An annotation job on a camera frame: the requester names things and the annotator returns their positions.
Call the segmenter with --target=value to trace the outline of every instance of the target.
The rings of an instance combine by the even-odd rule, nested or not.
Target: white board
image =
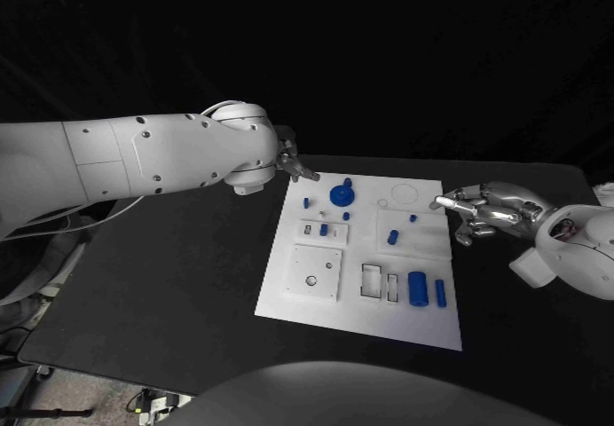
[[[442,194],[440,183],[396,177],[319,175],[318,182],[305,179],[289,182],[255,315],[461,351],[448,222],[442,209],[428,208],[435,196]],[[351,179],[355,199],[341,208],[329,202],[328,194],[344,178]],[[309,199],[306,209],[304,198]],[[413,223],[410,214],[416,215]],[[335,229],[342,238],[319,239],[315,223],[328,224],[328,229]],[[305,224],[312,227],[312,238],[304,234]],[[400,229],[396,244],[390,246],[386,233],[393,227]],[[340,270],[334,271],[335,265],[325,268],[328,271],[318,269],[332,264],[334,252],[338,252]],[[295,256],[301,269],[292,266]],[[360,295],[363,265],[380,267],[379,298]],[[371,271],[367,267],[368,294],[373,295]],[[429,304],[425,307],[409,304],[406,274],[413,271],[426,274]],[[329,279],[335,272],[337,282]],[[319,274],[324,280],[317,282],[325,283],[325,290],[335,290],[335,296],[314,290],[318,284],[311,285],[311,278],[306,284],[306,277],[318,280]],[[438,307],[435,280],[445,282],[445,308]],[[393,297],[387,300],[389,285],[396,287],[390,288],[396,302]]]

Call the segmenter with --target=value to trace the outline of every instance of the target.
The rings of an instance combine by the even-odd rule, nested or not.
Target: white cable
[[[217,104],[211,105],[201,113],[200,115],[208,115],[217,108],[224,107],[226,105],[234,105],[234,104],[243,104],[242,100],[224,100],[223,102],[219,102]]]
[[[37,237],[40,235],[53,235],[54,233],[70,233],[73,231],[82,231],[86,228],[90,228],[92,226],[100,225],[105,222],[108,222],[112,218],[115,218],[121,213],[125,213],[125,211],[128,211],[128,209],[133,206],[133,204],[142,199],[144,197],[136,198],[136,201],[122,210],[119,210],[112,216],[109,216],[106,219],[99,220],[97,222],[95,222],[93,224],[84,225],[84,226],[79,226],[77,228],[73,229],[61,229],[60,231],[50,231],[47,233],[24,233],[21,235],[15,235],[14,237],[8,237],[4,238],[2,241],[10,241],[10,240],[17,240],[18,238],[25,238],[25,237]]]
[[[53,216],[44,217],[43,219],[38,219],[38,220],[33,220],[31,222],[27,222],[27,223],[22,225],[22,227],[25,227],[25,226],[33,226],[33,225],[37,225],[37,224],[43,224],[44,222],[48,222],[50,220],[54,220],[54,219],[59,219],[60,217],[64,217],[64,216],[67,216],[67,215],[72,215],[76,211],[79,211],[80,209],[83,209],[83,208],[84,208],[84,207],[87,207],[87,206],[90,206],[90,204],[83,204],[82,206],[74,207],[73,209],[66,210],[66,211],[63,211],[61,213],[57,213],[57,214],[56,214],[56,215],[53,215]]]

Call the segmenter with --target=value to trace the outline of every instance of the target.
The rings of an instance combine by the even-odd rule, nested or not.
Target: blue object
[[[354,190],[351,189],[351,179],[348,177],[345,177],[342,185],[329,190],[329,202],[338,207],[345,207],[354,202]]]
[[[443,280],[435,280],[435,290],[438,292],[438,307],[445,308],[448,304],[445,303]]]
[[[409,272],[406,274],[409,283],[409,304],[412,306],[428,305],[426,275],[423,272]]]
[[[390,236],[387,237],[387,243],[393,246],[396,244],[396,239],[399,238],[399,232],[391,229]]]

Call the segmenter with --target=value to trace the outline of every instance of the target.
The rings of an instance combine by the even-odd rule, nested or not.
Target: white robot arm
[[[0,240],[37,217],[97,201],[221,180],[237,194],[250,194],[276,168],[293,180],[318,179],[298,161],[291,129],[273,127],[253,104],[224,105],[211,118],[171,114],[0,124]]]
[[[533,287],[556,276],[577,290],[614,300],[614,209],[572,205],[554,208],[526,188],[491,182],[461,188],[435,198],[456,211],[462,224],[455,237],[471,246],[471,237],[494,235],[495,229],[534,240],[508,266]]]

